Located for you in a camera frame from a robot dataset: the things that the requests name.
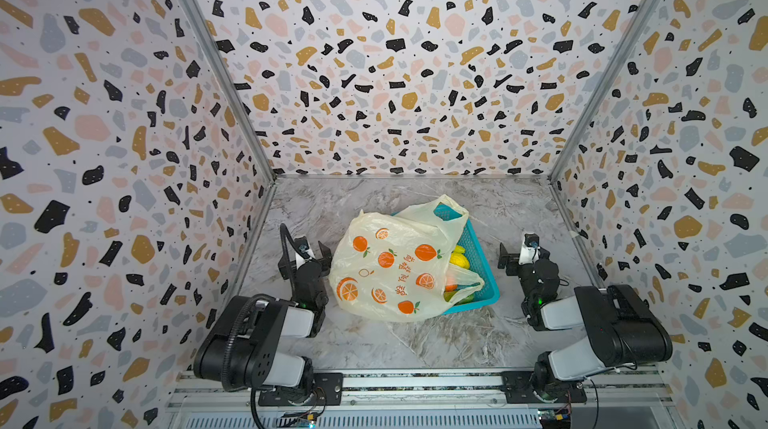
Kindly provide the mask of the yellow lemon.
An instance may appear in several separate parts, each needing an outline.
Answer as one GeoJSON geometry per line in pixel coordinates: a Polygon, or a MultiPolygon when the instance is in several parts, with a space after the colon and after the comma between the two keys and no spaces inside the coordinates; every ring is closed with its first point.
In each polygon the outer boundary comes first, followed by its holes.
{"type": "Polygon", "coordinates": [[[463,253],[453,252],[450,256],[450,263],[465,270],[471,268],[468,258],[463,253]]]}

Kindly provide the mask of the yellow plastic bag orange prints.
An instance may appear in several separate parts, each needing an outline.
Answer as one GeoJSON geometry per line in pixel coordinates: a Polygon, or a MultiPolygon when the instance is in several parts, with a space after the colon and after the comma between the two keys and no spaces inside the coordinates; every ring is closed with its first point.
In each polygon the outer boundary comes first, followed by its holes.
{"type": "Polygon", "coordinates": [[[433,208],[457,204],[442,195],[391,215],[360,212],[332,258],[328,276],[341,309],[376,321],[409,323],[443,315],[453,307],[447,277],[459,285],[483,285],[475,273],[450,263],[469,212],[443,221],[433,208]]]}

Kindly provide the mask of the green yellow mango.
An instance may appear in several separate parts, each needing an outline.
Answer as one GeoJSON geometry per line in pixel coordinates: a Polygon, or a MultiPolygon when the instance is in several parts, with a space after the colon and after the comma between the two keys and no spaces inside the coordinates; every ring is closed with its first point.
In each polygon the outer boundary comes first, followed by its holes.
{"type": "Polygon", "coordinates": [[[450,302],[453,305],[463,305],[474,301],[475,295],[484,288],[481,284],[459,285],[457,290],[452,293],[450,302]]]}

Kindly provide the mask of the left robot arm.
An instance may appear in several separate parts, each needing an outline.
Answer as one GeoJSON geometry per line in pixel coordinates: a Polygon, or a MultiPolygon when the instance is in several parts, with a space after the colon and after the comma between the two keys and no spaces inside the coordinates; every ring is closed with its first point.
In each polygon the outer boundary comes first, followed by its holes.
{"type": "Polygon", "coordinates": [[[197,378],[218,382],[227,392],[244,389],[283,390],[305,399],[314,390],[310,359],[278,351],[283,339],[315,337],[325,320],[329,302],[323,278],[332,254],[320,245],[320,255],[309,250],[284,255],[279,268],[291,283],[290,299],[266,294],[235,296],[214,323],[197,351],[192,370],[197,378]]]}

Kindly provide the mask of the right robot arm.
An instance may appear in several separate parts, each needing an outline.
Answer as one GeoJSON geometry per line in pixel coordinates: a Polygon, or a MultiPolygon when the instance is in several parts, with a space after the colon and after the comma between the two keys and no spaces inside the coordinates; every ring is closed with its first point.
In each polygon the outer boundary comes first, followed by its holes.
{"type": "Polygon", "coordinates": [[[672,357],[671,336],[630,286],[578,286],[572,296],[560,298],[559,267],[536,242],[517,253],[501,247],[498,267],[518,279],[521,309],[534,330],[585,331],[571,345],[539,355],[523,385],[538,399],[556,402],[591,376],[672,357]]]}

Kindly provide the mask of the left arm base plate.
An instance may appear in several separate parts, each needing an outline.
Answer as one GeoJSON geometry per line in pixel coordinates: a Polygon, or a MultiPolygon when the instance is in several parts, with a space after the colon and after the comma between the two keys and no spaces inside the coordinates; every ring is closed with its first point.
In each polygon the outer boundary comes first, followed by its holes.
{"type": "Polygon", "coordinates": [[[341,372],[320,372],[304,377],[297,386],[275,386],[258,396],[260,407],[339,406],[344,388],[341,372]]]}

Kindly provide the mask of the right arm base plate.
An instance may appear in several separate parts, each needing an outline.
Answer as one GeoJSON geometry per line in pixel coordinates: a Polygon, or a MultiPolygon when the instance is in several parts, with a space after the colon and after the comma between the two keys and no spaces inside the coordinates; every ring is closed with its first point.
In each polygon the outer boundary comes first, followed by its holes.
{"type": "Polygon", "coordinates": [[[587,402],[585,391],[576,381],[560,381],[535,371],[504,371],[501,380],[508,404],[587,402]]]}

